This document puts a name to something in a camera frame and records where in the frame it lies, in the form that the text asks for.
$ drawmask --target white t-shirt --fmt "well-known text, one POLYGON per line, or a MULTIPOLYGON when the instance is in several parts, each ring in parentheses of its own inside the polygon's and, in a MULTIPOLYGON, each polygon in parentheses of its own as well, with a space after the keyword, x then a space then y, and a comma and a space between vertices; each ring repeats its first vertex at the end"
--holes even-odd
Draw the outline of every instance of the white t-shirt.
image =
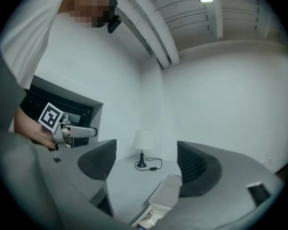
POLYGON ((5 24, 0 50, 8 67, 24 89, 48 44, 50 29, 62 0, 23 0, 5 24))

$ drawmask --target white table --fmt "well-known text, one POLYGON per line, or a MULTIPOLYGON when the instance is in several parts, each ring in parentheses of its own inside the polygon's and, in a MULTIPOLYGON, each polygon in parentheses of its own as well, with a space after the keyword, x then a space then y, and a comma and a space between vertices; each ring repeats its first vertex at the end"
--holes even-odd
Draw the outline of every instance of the white table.
MULTIPOLYGON (((173 161, 162 161, 160 170, 139 171, 134 167, 139 158, 140 155, 136 155, 115 161, 107 178, 114 218, 130 225, 149 207, 149 198, 168 174, 181 175, 173 161)), ((160 167, 160 160, 145 163, 144 169, 160 167)))

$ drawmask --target white duct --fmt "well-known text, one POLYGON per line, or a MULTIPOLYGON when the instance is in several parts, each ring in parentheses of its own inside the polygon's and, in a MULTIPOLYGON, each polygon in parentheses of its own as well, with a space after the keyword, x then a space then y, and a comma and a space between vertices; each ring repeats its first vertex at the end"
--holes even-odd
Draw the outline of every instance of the white duct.
POLYGON ((154 25, 155 30, 159 34, 159 37, 168 52, 168 56, 170 57, 172 63, 178 65, 180 63, 180 58, 178 55, 178 51, 172 37, 171 32, 168 29, 167 24, 165 23, 162 15, 155 8, 151 0, 135 0, 143 11, 147 14, 149 20, 154 25))
POLYGON ((160 44, 158 38, 154 34, 153 30, 150 28, 149 24, 145 19, 134 9, 134 7, 127 0, 117 0, 118 8, 128 16, 132 21, 136 29, 146 40, 148 45, 151 47, 155 56, 157 57, 160 65, 163 68, 169 67, 169 61, 166 53, 164 52, 162 45, 160 44))

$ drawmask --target ceiling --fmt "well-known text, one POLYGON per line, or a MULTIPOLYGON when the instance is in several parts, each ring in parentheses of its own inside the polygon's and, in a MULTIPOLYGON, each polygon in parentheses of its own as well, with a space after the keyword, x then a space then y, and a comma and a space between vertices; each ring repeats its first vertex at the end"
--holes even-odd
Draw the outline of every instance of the ceiling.
MULTIPOLYGON (((142 8, 135 0, 128 1, 160 40, 142 8)), ((165 20, 178 51, 224 40, 247 39, 288 43, 280 20, 264 0, 213 0, 209 3, 199 0, 150 1, 165 20)), ((152 54, 149 45, 128 16, 119 8, 117 14, 121 15, 122 21, 138 38, 143 48, 152 54)))

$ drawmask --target white lampshade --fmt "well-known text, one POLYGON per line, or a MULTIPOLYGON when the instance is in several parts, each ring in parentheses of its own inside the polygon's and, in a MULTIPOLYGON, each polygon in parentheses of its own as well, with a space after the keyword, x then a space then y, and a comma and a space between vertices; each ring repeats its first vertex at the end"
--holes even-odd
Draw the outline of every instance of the white lampshade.
POLYGON ((142 150, 154 148, 152 133, 148 130, 137 130, 133 140, 133 147, 142 150))

